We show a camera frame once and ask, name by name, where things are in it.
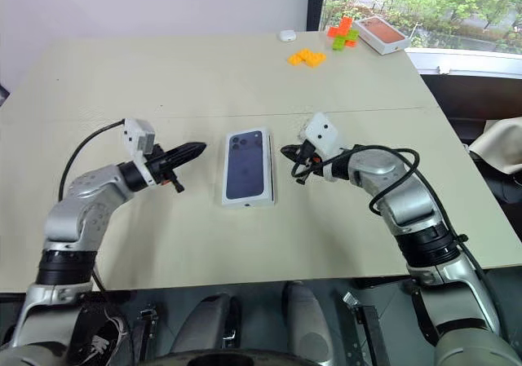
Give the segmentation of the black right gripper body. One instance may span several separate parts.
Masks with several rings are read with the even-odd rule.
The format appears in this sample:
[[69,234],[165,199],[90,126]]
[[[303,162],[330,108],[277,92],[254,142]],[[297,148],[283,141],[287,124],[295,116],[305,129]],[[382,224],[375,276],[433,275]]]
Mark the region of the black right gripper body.
[[300,158],[305,160],[305,170],[322,171],[323,165],[321,156],[316,152],[316,147],[309,141],[304,141],[301,145]]

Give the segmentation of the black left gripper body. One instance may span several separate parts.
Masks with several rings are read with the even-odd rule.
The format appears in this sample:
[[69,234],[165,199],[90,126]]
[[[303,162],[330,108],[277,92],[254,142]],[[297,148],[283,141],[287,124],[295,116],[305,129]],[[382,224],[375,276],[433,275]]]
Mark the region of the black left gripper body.
[[174,169],[180,165],[180,149],[173,148],[164,151],[159,143],[153,145],[150,154],[146,154],[146,166],[154,181],[158,185],[171,183],[178,193],[184,191]]

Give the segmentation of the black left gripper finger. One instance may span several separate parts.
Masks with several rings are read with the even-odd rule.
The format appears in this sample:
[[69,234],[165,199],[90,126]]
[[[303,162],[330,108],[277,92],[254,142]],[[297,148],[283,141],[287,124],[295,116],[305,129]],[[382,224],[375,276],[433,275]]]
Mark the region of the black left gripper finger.
[[[178,146],[177,148],[204,148],[204,151],[205,151],[206,144],[203,143],[203,142],[188,142],[188,143],[184,143],[184,144]],[[168,152],[164,153],[164,160],[165,161],[168,161]]]
[[204,148],[176,148],[168,152],[168,167],[176,169],[195,158],[198,158],[204,151]]

